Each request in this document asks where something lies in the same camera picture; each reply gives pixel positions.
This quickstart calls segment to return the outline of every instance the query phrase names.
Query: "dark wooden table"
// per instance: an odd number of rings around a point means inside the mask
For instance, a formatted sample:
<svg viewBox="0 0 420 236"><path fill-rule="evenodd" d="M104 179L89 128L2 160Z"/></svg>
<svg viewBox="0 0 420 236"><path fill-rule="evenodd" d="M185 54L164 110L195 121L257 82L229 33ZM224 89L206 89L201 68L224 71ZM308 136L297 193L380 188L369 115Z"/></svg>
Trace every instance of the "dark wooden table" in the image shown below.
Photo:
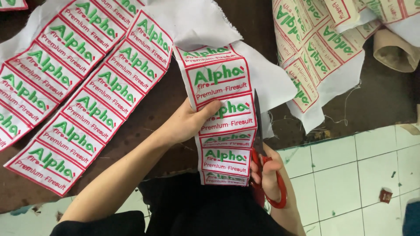
<svg viewBox="0 0 420 236"><path fill-rule="evenodd" d="M239 30L244 42L277 63L274 25L270 0L216 0L229 21ZM30 12L41 0L27 0L29 10L0 13L0 42L3 42L25 25ZM305 135L299 120L294 118L285 104L271 110L273 130L278 139L266 142L274 149L297 146L327 138L351 135L396 123L416 121L412 92L412 74L393 71L372 56L372 40L365 44L366 58L362 69L362 85L348 96L337 96L323 107L326 118L320 127L327 130ZM102 171L127 154L156 130L187 97L185 86L175 60L154 89L142 100L130 118L121 126L74 187L67 194L77 195ZM3 165L15 156L42 127L27 134L12 147L0 153ZM194 140L174 146L150 171L148 178L168 176L194 170L197 166L197 148ZM13 172L0 168L0 213L22 206L58 200L60 197Z"/></svg>

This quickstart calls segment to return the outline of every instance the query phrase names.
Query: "scissors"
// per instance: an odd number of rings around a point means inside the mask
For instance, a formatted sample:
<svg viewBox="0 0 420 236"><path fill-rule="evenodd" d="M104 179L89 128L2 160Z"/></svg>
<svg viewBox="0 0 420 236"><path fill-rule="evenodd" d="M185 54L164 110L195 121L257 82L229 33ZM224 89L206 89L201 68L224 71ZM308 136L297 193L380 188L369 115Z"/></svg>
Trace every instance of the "scissors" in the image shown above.
<svg viewBox="0 0 420 236"><path fill-rule="evenodd" d="M257 91L254 90L254 107L255 107L255 113L257 116L257 133L255 135L255 140L254 140L254 146L252 147L252 160L257 164L258 166L258 172L257 174L259 175L259 177L261 177L261 182L263 181L262 179L262 171L263 171L263 165L265 165L265 163L267 161L271 161L273 160L271 157L267 156L267 153L264 151L263 148L263 127L262 127L262 122L261 122L261 111L260 111L260 102L258 100L258 94ZM262 155L262 163L258 157L258 155L261 154ZM261 200L262 197L265 195L265 198L267 199L267 201L274 207L274 208L284 208L286 205L286 201L287 201L287 188L286 185L284 184L284 180L281 177L281 174L276 171L276 176L277 176L277 185L278 185L278 189L280 190L280 195L281 195L281 200L280 202L276 202L274 200L271 200L264 192L263 187L261 186L261 184L257 184L254 180L251 180L251 186L254 187L255 192L254 194L256 195L255 198L258 201L259 199Z"/></svg>

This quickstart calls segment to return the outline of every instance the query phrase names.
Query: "human arm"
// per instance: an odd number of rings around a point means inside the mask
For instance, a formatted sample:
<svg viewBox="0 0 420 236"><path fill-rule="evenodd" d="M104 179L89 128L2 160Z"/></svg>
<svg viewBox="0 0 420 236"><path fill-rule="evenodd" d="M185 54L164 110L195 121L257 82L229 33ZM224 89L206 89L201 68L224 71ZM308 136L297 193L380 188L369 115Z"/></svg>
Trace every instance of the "human arm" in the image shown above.
<svg viewBox="0 0 420 236"><path fill-rule="evenodd" d="M114 214L163 154L198 133L220 106L219 101L213 101L195 113L186 99L158 130L86 186L60 222L89 222Z"/></svg>
<svg viewBox="0 0 420 236"><path fill-rule="evenodd" d="M282 209L272 207L270 211L271 217L283 228L298 236L305 236L305 231L300 220L299 211L297 209L296 196L293 191L290 178L284 168L280 155L272 150L264 143L264 151L267 156L272 157L272 161L266 162L262 169L262 188L265 194L272 200L280 202L281 195L277 185L276 171L279 171L287 188L287 202ZM258 166L251 162L251 175L256 183L261 183L261 178L257 175Z"/></svg>

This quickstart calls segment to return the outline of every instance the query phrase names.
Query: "black shirt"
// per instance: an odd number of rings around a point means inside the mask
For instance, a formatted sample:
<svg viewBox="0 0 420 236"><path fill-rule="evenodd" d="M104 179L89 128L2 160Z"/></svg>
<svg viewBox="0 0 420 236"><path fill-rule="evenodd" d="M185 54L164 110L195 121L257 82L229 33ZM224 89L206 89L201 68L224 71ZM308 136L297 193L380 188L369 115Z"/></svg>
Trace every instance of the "black shirt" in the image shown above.
<svg viewBox="0 0 420 236"><path fill-rule="evenodd" d="M88 223L64 221L51 235L292 235L249 187L203 186L199 178L188 173L139 185L152 213L146 233L143 213L128 211Z"/></svg>

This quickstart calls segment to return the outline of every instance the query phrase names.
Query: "red scissor handle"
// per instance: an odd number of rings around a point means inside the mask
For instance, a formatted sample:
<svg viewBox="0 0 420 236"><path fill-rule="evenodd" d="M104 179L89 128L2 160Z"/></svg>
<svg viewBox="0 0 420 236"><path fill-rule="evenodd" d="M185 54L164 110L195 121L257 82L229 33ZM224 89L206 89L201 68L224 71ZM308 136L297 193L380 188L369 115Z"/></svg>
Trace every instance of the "red scissor handle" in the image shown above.
<svg viewBox="0 0 420 236"><path fill-rule="evenodd" d="M262 159L263 159L262 160L263 164L261 165L261 162L258 158L258 153L255 150L255 148L253 148L252 149L252 160L258 165L258 168L264 166L266 162L273 160L271 157L265 157L265 156L262 156ZM261 176L261 172L258 171L257 174L261 177L261 182L262 182L263 179L262 179L262 176ZM277 186L278 186L278 189L280 190L280 196L281 196L280 202L276 202L276 201L270 199L265 193L264 193L264 195L265 195L265 198L267 199L267 201L271 204L271 206L273 206L274 208L281 209L281 208L284 208L286 206L287 188L286 188L286 185L284 183L283 177L281 177L281 174L278 171L276 171L276 177L277 177ZM256 188L257 190L262 189L261 184L257 184L254 181L251 181L251 185L254 188Z"/></svg>

